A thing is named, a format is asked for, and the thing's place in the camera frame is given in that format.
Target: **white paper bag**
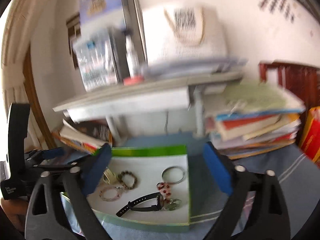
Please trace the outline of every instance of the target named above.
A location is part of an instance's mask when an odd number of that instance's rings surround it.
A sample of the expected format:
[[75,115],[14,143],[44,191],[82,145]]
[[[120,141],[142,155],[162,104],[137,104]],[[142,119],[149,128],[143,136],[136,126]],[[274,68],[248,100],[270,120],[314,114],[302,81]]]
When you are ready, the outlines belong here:
[[172,3],[143,11],[148,65],[180,58],[225,57],[227,47],[214,8]]

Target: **screw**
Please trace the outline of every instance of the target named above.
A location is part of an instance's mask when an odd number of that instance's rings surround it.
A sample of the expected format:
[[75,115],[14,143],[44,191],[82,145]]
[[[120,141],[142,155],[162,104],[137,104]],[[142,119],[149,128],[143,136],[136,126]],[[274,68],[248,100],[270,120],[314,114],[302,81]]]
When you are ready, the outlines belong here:
[[245,167],[242,166],[242,165],[237,165],[237,166],[235,167],[235,169],[236,169],[236,171],[239,171],[239,172],[244,172],[244,171],[245,171]]
[[50,175],[50,172],[49,172],[49,171],[44,171],[44,172],[41,173],[40,176],[41,176],[42,178],[45,178],[45,177],[48,177],[49,175]]
[[79,172],[79,171],[80,171],[80,167],[79,167],[79,166],[72,167],[72,168],[70,169],[70,173],[77,173],[77,172]]
[[267,170],[266,174],[269,175],[269,176],[272,176],[272,177],[276,175],[275,172],[272,171],[272,170]]

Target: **black watch strap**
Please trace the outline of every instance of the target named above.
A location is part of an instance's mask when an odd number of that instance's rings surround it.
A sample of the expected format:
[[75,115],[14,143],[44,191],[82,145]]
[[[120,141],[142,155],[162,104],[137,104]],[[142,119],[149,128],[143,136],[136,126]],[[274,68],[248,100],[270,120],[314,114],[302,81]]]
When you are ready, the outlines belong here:
[[118,212],[117,212],[117,216],[118,217],[121,217],[124,213],[126,213],[128,210],[133,210],[133,211],[140,211],[140,212],[147,212],[147,211],[158,211],[159,208],[156,206],[156,205],[152,205],[151,207],[141,207],[141,208],[135,208],[134,206],[144,202],[144,201],[147,201],[147,200],[150,200],[150,199],[153,199],[153,198],[156,198],[158,197],[159,195],[159,192],[156,192],[156,193],[152,193],[152,194],[149,194],[149,195],[145,195],[143,197],[140,197],[140,198],[137,198],[136,200],[130,202],[124,206],[122,209],[120,209]]

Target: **wristwatch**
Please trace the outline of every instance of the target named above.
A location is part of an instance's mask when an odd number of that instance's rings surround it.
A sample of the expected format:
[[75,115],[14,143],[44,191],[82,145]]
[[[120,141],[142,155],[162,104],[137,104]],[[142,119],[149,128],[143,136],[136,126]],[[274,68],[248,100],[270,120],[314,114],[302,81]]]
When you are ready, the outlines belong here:
[[[151,207],[134,207],[144,201],[153,199],[153,198],[157,198],[157,204],[156,205],[152,205]],[[120,209],[117,212],[117,216],[121,217],[124,213],[126,213],[128,210],[132,210],[132,211],[139,211],[139,212],[148,212],[148,211],[159,211],[163,208],[164,206],[164,200],[163,200],[163,196],[161,195],[160,192],[156,192],[156,193],[152,193],[149,195],[145,195],[143,197],[140,197],[132,202],[128,202],[128,204],[126,206],[124,206],[122,209]]]

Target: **beige curtain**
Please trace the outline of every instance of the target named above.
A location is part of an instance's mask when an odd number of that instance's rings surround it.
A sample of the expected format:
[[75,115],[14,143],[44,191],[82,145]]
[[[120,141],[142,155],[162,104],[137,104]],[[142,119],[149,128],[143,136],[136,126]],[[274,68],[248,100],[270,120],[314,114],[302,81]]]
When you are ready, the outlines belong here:
[[[23,62],[30,39],[48,0],[13,0],[4,31],[1,53],[2,94],[8,115],[11,103],[28,103]],[[47,149],[36,119],[30,111],[28,136],[33,145]]]

